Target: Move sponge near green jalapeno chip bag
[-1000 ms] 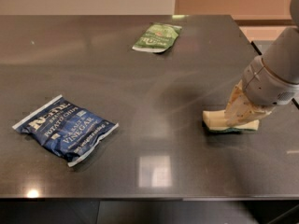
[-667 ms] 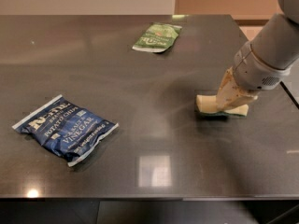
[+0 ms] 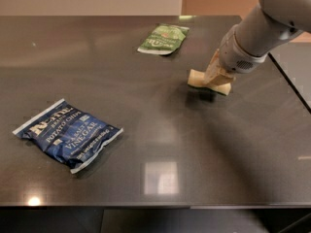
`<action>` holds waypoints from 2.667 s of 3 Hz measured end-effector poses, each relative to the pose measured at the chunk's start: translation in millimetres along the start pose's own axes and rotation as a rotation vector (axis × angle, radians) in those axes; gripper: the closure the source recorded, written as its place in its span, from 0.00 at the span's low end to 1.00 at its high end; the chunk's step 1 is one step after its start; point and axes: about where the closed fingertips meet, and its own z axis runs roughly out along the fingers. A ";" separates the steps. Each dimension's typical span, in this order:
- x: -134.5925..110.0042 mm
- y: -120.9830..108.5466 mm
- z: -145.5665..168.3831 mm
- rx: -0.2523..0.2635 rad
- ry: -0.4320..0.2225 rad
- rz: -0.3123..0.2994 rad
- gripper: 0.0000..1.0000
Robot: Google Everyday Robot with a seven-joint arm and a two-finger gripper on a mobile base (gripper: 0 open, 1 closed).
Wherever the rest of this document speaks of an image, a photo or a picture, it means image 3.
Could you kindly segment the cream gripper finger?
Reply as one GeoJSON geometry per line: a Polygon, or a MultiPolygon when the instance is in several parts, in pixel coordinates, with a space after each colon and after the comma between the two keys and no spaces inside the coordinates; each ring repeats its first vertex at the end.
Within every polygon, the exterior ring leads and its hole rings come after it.
{"type": "Polygon", "coordinates": [[[204,84],[223,85],[235,81],[235,76],[220,64],[219,50],[216,50],[204,74],[204,84]]]}

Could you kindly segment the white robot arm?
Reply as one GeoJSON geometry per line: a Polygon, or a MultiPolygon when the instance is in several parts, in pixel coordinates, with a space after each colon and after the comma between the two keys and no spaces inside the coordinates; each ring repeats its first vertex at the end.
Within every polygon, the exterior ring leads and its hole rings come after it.
{"type": "Polygon", "coordinates": [[[276,47],[311,32],[311,0],[259,0],[224,35],[204,75],[205,84],[230,83],[254,71],[276,47]]]}

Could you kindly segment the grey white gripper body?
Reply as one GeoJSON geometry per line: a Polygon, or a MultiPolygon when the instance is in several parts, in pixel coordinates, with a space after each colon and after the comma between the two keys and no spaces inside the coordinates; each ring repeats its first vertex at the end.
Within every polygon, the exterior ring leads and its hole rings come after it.
{"type": "Polygon", "coordinates": [[[261,65],[267,54],[252,56],[239,45],[236,38],[238,25],[233,25],[223,36],[219,47],[219,63],[229,73],[248,74],[261,65]]]}

